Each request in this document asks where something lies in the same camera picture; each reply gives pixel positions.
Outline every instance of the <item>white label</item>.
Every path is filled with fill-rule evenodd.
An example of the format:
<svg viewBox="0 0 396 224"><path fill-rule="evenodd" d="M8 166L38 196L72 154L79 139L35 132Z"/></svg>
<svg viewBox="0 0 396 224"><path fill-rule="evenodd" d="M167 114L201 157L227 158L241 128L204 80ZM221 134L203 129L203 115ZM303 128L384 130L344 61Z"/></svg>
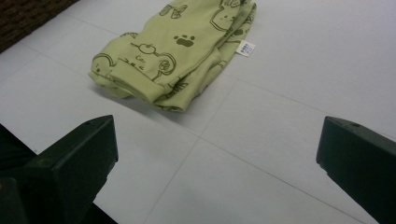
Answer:
<svg viewBox="0 0 396 224"><path fill-rule="evenodd" d="M245 40L241 40L238 49L236 50L237 53L244 55L245 57L250 56L253 50L256 48L256 45L250 44Z"/></svg>

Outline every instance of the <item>wicker basket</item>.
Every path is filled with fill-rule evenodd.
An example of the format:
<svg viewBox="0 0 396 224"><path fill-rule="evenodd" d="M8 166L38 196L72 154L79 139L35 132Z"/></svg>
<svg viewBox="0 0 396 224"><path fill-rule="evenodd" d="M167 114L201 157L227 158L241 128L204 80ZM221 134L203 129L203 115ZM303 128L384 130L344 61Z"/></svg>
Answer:
<svg viewBox="0 0 396 224"><path fill-rule="evenodd" d="M0 53L78 0L1 0Z"/></svg>

